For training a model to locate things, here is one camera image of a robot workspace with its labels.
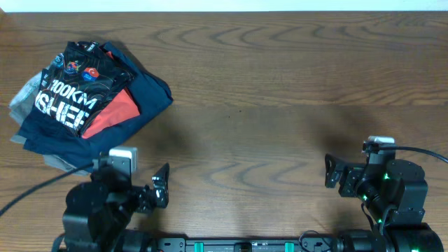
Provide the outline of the black patterned cycling jersey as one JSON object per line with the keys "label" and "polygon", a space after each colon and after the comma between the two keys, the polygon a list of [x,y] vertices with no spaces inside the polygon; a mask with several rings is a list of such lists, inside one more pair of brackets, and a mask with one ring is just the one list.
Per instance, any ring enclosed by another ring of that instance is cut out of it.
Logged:
{"label": "black patterned cycling jersey", "polygon": [[42,72],[34,106],[79,137],[133,79],[97,42],[68,42]]}

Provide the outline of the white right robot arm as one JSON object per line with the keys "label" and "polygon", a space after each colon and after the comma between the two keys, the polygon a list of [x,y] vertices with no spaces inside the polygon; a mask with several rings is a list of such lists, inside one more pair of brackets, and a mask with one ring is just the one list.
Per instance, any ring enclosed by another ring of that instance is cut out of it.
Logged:
{"label": "white right robot arm", "polygon": [[421,166],[382,150],[364,164],[327,154],[325,169],[325,186],[338,187],[341,197],[360,199],[371,227],[340,232],[332,251],[443,251],[441,239],[423,221],[428,184]]}

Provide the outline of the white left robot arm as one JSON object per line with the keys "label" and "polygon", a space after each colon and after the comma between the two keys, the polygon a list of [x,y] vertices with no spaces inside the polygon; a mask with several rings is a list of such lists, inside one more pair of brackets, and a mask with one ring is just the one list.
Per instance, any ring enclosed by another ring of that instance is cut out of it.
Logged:
{"label": "white left robot arm", "polygon": [[106,163],[94,168],[91,181],[72,188],[62,217],[64,233],[53,251],[158,251],[146,232],[128,230],[133,214],[153,213],[169,203],[169,164],[152,177],[153,186],[132,184],[129,169]]}

